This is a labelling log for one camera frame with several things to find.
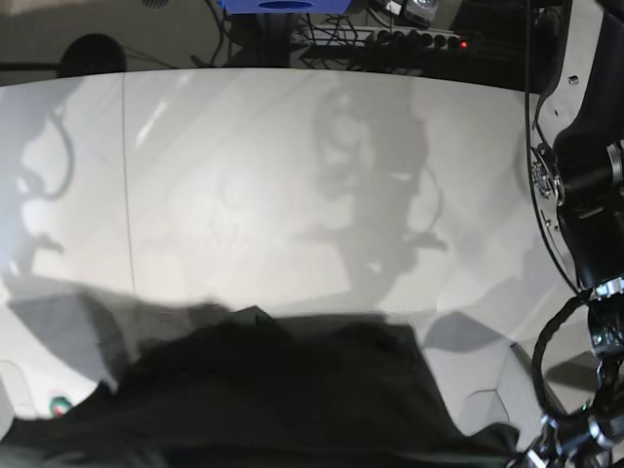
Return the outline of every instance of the dark cloth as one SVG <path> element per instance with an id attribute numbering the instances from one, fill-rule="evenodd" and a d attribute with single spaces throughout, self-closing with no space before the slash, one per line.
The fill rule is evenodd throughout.
<path id="1" fill-rule="evenodd" d="M 101 384 L 60 419 L 16 420 L 0 466 L 502 467 L 515 455 L 510 426 L 455 428 L 411 328 L 307 323 L 253 308 L 162 345 L 115 393 Z"/>

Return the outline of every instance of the blue object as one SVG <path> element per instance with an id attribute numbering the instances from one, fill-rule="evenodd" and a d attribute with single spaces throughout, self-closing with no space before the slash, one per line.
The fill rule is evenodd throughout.
<path id="1" fill-rule="evenodd" d="M 351 0 L 218 0 L 227 13 L 327 13 L 343 14 Z"/>

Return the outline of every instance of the table surface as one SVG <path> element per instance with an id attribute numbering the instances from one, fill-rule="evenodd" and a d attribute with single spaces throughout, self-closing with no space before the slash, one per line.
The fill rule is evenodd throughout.
<path id="1" fill-rule="evenodd" d="M 378 311 L 414 326 L 457 417 L 568 297 L 523 124 L 519 93 L 365 73 L 0 89 L 0 359 L 45 413 L 114 373 L 119 341 L 184 334 L 179 304 Z"/>

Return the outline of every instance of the black fabric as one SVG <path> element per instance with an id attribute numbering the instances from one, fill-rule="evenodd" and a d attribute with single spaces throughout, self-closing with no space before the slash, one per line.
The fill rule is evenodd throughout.
<path id="1" fill-rule="evenodd" d="M 498 467 L 515 455 L 512 427 L 454 427 L 409 327 L 292 324 L 254 308 L 162 345 L 116 393 L 102 384 L 61 419 L 16 420 L 0 466 Z"/>

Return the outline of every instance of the white table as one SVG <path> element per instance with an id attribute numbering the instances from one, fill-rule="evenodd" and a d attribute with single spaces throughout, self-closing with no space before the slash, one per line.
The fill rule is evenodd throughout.
<path id="1" fill-rule="evenodd" d="M 38 412 L 58 392 L 84 398 L 107 368 L 101 324 L 72 298 L 83 288 L 121 310 L 121 328 L 134 296 L 381 311 L 416 327 L 458 417 L 496 388 L 510 340 L 568 297 L 537 235 L 523 131 L 519 93 L 380 74 L 176 70 L 1 89 L 0 359 Z M 66 190 L 47 196 L 67 153 Z"/>

